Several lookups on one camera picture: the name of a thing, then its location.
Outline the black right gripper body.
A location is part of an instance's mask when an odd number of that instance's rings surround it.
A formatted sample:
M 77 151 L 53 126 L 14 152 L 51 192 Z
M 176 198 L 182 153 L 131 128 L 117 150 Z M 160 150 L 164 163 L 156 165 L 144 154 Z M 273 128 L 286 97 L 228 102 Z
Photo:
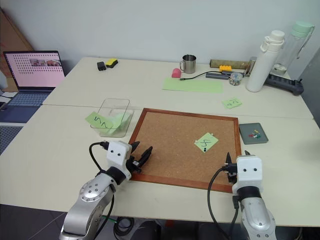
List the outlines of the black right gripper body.
M 227 173 L 228 182 L 230 184 L 235 184 L 237 182 L 237 164 L 236 163 L 226 163 L 225 172 Z

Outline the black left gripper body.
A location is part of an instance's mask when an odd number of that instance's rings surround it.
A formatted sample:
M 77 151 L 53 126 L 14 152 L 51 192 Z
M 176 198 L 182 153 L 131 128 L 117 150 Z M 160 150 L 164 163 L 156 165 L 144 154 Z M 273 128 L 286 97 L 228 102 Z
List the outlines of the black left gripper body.
M 134 172 L 140 174 L 142 169 L 140 167 L 140 161 L 142 160 L 142 157 L 140 157 L 139 160 L 135 160 L 134 156 L 130 156 L 129 159 L 126 161 L 126 168 L 127 170 L 132 174 Z

